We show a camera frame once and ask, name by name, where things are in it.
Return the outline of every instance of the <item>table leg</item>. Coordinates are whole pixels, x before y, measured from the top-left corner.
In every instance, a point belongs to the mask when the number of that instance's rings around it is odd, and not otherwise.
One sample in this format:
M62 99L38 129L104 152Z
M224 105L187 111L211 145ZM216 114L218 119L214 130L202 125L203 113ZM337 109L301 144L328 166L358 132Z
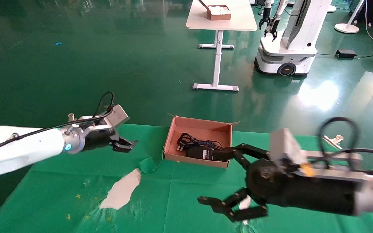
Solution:
M198 47L199 48L216 48L216 44L217 44L217 34L218 34L218 31L216 30L215 31L215 39L214 39L214 44L199 44ZM232 44L223 44L222 45L222 48L223 49L234 49L234 45Z
M198 84L194 83L192 88L194 89L211 89L211 90L226 90L226 91L238 91L237 86L226 86L226 85L218 85L218 81L220 78L220 68L221 68L221 55L222 55L222 37L224 35L224 31L219 30L216 31L217 41L216 41L216 52L215 52L215 65L214 65L214 77L213 77L213 84Z

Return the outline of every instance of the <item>white table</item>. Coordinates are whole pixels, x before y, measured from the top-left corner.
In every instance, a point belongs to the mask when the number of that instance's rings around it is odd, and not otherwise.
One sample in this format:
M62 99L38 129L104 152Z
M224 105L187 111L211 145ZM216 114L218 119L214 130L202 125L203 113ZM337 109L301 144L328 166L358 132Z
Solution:
M186 21L186 27L197 30L215 30L214 44L200 44L200 48L215 48L215 65L213 84L197 84L194 89L212 89L238 91L237 86L218 85L220 78L222 49L233 49L233 45L223 45L222 37L224 31L255 31L257 23L248 0L203 0L207 5L227 5L231 12L230 20L211 21L207 16L206 8L198 1L194 0Z

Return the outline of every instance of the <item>white lamp base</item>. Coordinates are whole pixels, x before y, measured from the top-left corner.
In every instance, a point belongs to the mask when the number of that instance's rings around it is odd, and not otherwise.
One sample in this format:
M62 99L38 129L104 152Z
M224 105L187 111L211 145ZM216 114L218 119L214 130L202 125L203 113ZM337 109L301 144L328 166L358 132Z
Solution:
M336 31L340 31L343 33L348 33L348 34L355 34L358 33L359 28L355 25L349 25L349 24L337 24L335 25Z
M332 12L335 12L335 11L336 11L336 6L330 5L329 8L327 9L328 13L332 13Z

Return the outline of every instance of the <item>table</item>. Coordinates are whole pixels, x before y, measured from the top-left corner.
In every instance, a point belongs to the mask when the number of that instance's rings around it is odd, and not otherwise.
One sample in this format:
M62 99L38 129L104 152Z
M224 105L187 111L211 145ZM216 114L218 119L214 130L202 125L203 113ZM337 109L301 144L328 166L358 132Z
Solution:
M199 44L199 48L215 48L215 65L213 84L197 84L194 89L211 89L211 90L228 90L239 91L237 86L218 85L221 68L222 49L233 49L233 45L222 44L224 31L256 31L257 23L254 18L248 0L205 0L207 5L227 5L231 12L230 20L211 21L208 19L205 7L198 1L194 0L189 11L186 21L186 27L195 30L215 30L214 44Z
M124 124L119 127L120 135L139 140L128 154L105 147L35 164L0 208L0 232L373 233L373 214L350 217L275 205L268 205L268 218L250 220L246 226L231 223L209 206L200 205L197 197L224 199L244 187L245 171L236 161L223 169L163 160L156 170L142 174L125 206L99 209L111 186L139 162L145 158L161 161L168 130ZM317 150L316 137L295 138L303 149ZM235 131L232 136L233 145L268 149L268 142L268 134Z

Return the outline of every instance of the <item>table foot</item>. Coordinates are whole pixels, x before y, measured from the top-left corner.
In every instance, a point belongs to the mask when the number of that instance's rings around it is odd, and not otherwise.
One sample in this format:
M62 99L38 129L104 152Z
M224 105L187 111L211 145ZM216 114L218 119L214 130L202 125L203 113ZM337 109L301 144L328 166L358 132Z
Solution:
M193 89L210 89L210 90L225 90L225 91L239 91L237 86L226 86L226 85L217 85L214 87L212 84L198 84L194 83Z
M212 48L212 49L215 49L216 45L215 44L199 44L198 47L199 48ZM232 44L223 44L222 48L223 49L234 49L234 45L232 45Z

